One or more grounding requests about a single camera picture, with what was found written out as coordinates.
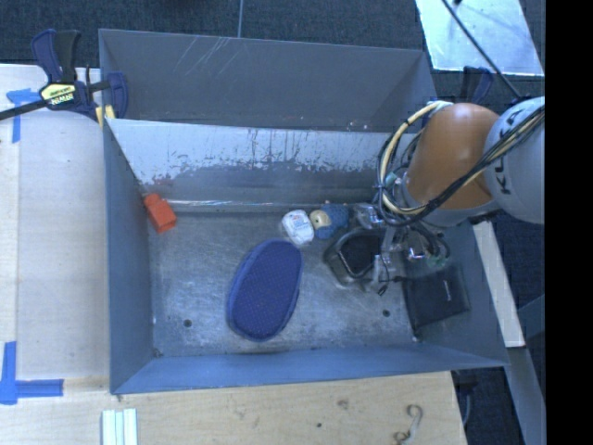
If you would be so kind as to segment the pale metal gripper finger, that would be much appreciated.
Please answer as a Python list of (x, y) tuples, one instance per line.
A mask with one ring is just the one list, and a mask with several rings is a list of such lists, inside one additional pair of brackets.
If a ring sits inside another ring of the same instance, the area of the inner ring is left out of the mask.
[(372, 285), (374, 288), (383, 288), (390, 282), (390, 274), (383, 257), (380, 254), (374, 256), (372, 270)]

